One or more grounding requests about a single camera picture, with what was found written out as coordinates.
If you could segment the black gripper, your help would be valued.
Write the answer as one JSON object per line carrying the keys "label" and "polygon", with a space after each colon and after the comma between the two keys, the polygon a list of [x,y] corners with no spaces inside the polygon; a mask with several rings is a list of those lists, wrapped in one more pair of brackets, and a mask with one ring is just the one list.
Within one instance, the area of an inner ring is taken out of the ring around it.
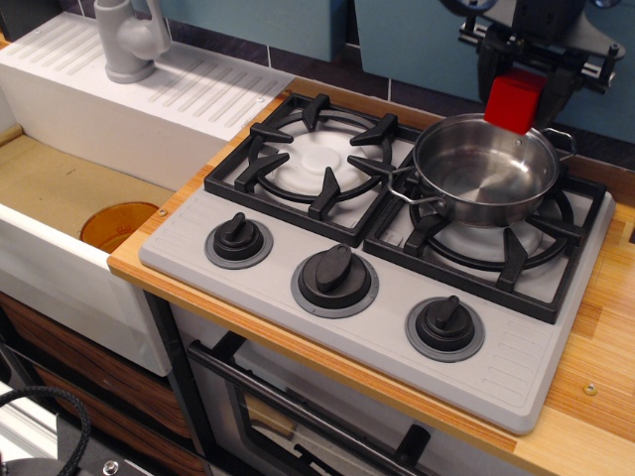
{"label": "black gripper", "polygon": [[444,1],[465,19],[459,38],[478,52],[478,95],[513,64],[544,72],[538,128],[550,126],[581,87],[604,92],[626,50],[593,26],[584,1]]}

